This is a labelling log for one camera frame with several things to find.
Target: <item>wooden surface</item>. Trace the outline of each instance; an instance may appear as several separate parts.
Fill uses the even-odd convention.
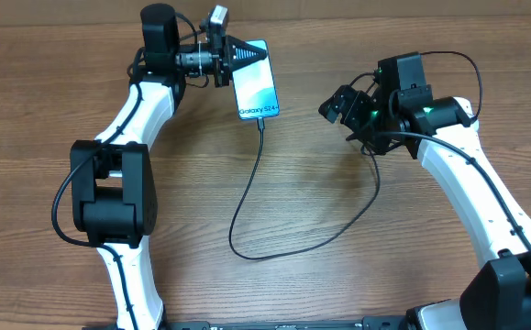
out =
[[[138,23],[143,6],[157,0],[0,0],[1,26]],[[190,19],[216,5],[231,19],[271,20],[361,17],[531,15],[531,0],[166,0]]]
[[[479,63],[483,148],[531,216],[531,16],[232,23],[229,32],[268,40],[282,105],[267,120],[263,159],[238,219],[241,251],[313,245],[367,202],[370,161],[317,108],[377,60],[412,50],[458,50]],[[138,24],[0,28],[0,329],[115,320],[101,259],[56,237],[50,204],[73,141],[93,138],[125,102],[125,69],[141,43]],[[433,55],[424,64],[435,96],[477,100],[466,61]],[[258,140],[256,125],[238,120],[232,89],[207,88],[186,92],[155,142],[160,215],[151,257],[171,320],[400,314],[458,297],[476,274],[447,198],[404,149],[379,158],[379,198],[332,245],[266,262],[236,258],[227,230]],[[60,218],[84,237],[73,229],[69,196]]]

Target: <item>tabletop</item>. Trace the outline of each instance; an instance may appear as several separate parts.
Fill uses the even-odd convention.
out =
[[[281,105],[266,122],[234,236],[239,250],[258,256],[319,243],[371,198],[371,161],[317,109],[378,60],[415,50],[476,60],[483,149],[531,217],[531,16],[232,22],[228,32],[268,41]],[[103,262],[55,235],[50,207],[73,141],[95,137],[124,104],[126,67],[140,46],[138,24],[0,28],[0,329],[116,320]],[[468,62],[450,55],[423,62],[435,97],[463,96],[476,107]],[[188,88],[160,132],[151,151],[160,210],[150,253],[170,320],[402,314],[458,297],[477,273],[446,196],[403,148],[378,157],[379,197],[335,242],[264,262],[235,257],[227,231],[258,146],[256,125],[238,119],[230,87]],[[84,238],[70,202],[61,203],[61,225]]]

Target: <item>blue phone screen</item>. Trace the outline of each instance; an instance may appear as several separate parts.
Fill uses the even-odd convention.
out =
[[[247,43],[267,49],[265,40],[252,40]],[[265,60],[234,71],[232,79],[240,119],[277,116],[280,113],[269,55]]]

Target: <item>wooden wall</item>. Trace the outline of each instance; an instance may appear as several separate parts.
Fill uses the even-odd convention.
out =
[[[161,0],[0,0],[0,26],[138,22]],[[216,4],[234,20],[531,15],[531,0],[163,0],[192,20]]]

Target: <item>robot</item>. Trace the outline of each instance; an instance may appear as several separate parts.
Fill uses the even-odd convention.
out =
[[[361,141],[363,153],[386,155],[406,146],[436,178],[467,229],[481,268],[460,298],[418,306],[405,315],[352,322],[168,323],[149,257],[158,209],[149,150],[175,114],[186,77],[205,77],[208,84],[211,75],[216,87],[228,86],[232,72],[268,54],[227,35],[228,12],[221,5],[202,21],[199,32],[169,5],[149,5],[140,15],[145,48],[128,70],[129,97],[107,130],[73,144],[71,171],[51,212],[57,234],[68,243],[97,248],[108,269],[118,316],[115,324],[100,329],[531,329],[531,219],[482,151],[479,110],[474,115],[470,102],[460,97],[434,100],[420,53],[380,60],[369,73],[378,85],[373,94],[355,90],[352,82],[340,86],[318,112],[332,123],[340,117],[353,131],[348,139]],[[177,17],[190,24],[192,35],[180,38]],[[206,34],[206,43],[198,41],[200,33]],[[181,44],[191,37],[193,44]],[[108,177],[122,178],[122,187],[96,184]],[[70,182],[73,221],[88,241],[66,236],[57,223],[59,201]]]

